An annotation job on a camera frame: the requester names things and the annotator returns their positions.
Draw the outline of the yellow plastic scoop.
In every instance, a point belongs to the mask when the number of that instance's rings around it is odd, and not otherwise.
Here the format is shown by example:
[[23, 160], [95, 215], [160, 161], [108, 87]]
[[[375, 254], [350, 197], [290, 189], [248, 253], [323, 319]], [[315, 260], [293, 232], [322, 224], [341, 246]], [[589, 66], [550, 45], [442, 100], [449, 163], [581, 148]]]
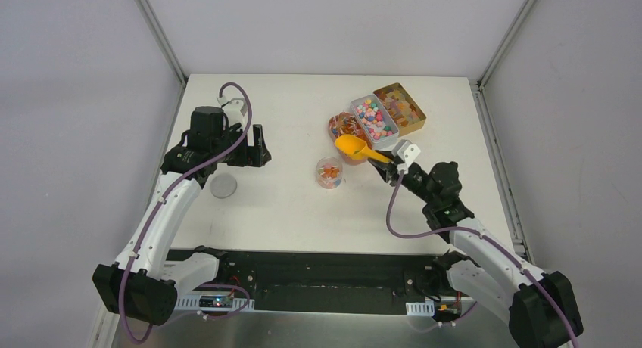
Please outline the yellow plastic scoop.
[[343, 153], [344, 160], [349, 165], [358, 165], [365, 163], [368, 160], [374, 160], [382, 163], [390, 163], [391, 159], [377, 151], [371, 149], [368, 143], [350, 134], [345, 134], [337, 137], [334, 141], [335, 147]]

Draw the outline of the clear plastic jar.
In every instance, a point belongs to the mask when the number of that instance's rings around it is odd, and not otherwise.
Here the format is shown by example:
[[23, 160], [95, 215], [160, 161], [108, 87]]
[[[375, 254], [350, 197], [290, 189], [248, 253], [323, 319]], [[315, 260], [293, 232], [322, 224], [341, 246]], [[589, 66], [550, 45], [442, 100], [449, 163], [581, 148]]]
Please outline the clear plastic jar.
[[325, 189], [337, 188], [343, 181], [343, 166], [339, 159], [324, 157], [316, 165], [316, 182]]

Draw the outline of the orange tray of lollipops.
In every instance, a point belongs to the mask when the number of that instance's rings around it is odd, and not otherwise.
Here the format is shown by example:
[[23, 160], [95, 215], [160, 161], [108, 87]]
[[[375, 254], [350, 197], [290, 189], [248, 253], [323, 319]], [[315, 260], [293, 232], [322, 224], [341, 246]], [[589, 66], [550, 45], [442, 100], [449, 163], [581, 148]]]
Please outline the orange tray of lollipops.
[[333, 144], [342, 135], [354, 135], [365, 141], [368, 146], [371, 145], [366, 133], [352, 113], [341, 112], [331, 117], [328, 121], [328, 134]]

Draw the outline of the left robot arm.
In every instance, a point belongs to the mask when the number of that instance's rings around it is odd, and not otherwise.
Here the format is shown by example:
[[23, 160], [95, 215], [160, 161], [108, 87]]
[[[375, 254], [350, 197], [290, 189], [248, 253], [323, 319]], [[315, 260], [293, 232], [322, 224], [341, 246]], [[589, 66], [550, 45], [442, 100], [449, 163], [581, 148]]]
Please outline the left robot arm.
[[232, 123], [221, 107], [192, 111], [189, 128], [164, 155], [154, 200], [129, 243], [110, 265], [97, 265], [92, 281], [108, 312], [163, 325], [179, 298], [206, 284], [225, 289], [231, 271], [221, 253], [198, 247], [173, 266], [167, 256], [190, 206], [221, 164], [262, 167], [271, 160], [260, 124]]

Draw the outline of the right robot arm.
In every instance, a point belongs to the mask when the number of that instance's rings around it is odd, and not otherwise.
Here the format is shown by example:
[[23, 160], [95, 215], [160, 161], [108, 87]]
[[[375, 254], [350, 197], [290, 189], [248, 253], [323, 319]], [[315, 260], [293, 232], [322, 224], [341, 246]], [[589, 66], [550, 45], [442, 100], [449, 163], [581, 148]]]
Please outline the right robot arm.
[[453, 246], [429, 276], [433, 291], [447, 295], [455, 290], [471, 297], [506, 323], [520, 347], [579, 345], [584, 327], [571, 281], [521, 258], [484, 227], [460, 199], [456, 162], [440, 162], [426, 172], [387, 152], [369, 163], [394, 188], [386, 211], [386, 227], [393, 236], [411, 237], [396, 231], [390, 221], [399, 190], [405, 188], [425, 202], [422, 213], [429, 230], [413, 238], [437, 235]]

